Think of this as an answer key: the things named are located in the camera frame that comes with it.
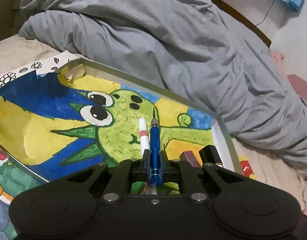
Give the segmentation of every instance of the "pink stripe on marker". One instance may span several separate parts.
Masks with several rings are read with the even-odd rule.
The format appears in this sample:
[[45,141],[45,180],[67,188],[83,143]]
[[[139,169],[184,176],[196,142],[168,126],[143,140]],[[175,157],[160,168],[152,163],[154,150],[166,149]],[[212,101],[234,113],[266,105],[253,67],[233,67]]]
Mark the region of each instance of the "pink stripe on marker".
[[140,131],[139,135],[140,135],[140,137],[141,136],[148,136],[148,132],[147,131]]

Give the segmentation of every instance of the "beige bed sheet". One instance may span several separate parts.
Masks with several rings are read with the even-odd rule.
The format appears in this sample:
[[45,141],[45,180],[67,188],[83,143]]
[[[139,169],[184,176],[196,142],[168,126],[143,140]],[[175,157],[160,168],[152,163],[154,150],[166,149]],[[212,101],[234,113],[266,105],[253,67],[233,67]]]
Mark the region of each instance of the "beige bed sheet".
[[[0,41],[0,74],[57,54],[57,50],[37,40],[12,36]],[[233,143],[238,155],[247,157],[258,181],[289,192],[298,200],[302,209],[307,207],[306,183],[294,169],[272,151],[247,146],[235,138]]]

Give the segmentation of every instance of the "gray blanket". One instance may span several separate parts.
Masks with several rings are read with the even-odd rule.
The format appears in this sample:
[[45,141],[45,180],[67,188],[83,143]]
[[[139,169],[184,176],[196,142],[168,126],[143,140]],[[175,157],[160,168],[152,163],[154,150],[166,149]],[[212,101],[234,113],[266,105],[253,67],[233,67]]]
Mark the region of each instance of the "gray blanket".
[[21,0],[21,12],[20,36],[167,88],[307,172],[307,104],[262,41],[210,0]]

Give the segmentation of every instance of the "white marker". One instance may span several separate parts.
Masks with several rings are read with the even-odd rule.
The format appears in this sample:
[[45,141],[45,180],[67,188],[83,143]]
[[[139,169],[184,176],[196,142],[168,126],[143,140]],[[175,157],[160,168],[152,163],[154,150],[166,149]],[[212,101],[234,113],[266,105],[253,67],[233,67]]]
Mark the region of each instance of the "white marker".
[[140,147],[141,153],[143,155],[144,150],[150,149],[149,147],[149,138],[148,138],[148,131],[146,126],[145,118],[139,119],[139,136],[140,136]]

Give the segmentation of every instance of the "black cable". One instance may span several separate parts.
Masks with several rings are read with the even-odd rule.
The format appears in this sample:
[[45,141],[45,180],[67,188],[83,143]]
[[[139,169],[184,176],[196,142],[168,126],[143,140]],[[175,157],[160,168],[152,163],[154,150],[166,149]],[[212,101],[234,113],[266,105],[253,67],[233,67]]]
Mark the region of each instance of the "black cable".
[[266,19],[268,13],[269,13],[269,11],[270,11],[270,9],[271,9],[271,8],[273,7],[273,5],[274,5],[274,2],[275,2],[275,0],[273,1],[273,4],[270,6],[269,10],[267,11],[267,14],[266,14],[266,16],[264,17],[264,19],[262,20],[262,22],[258,23],[256,26],[258,26],[259,24],[261,24],[261,23],[263,23],[263,22],[265,21],[265,19]]

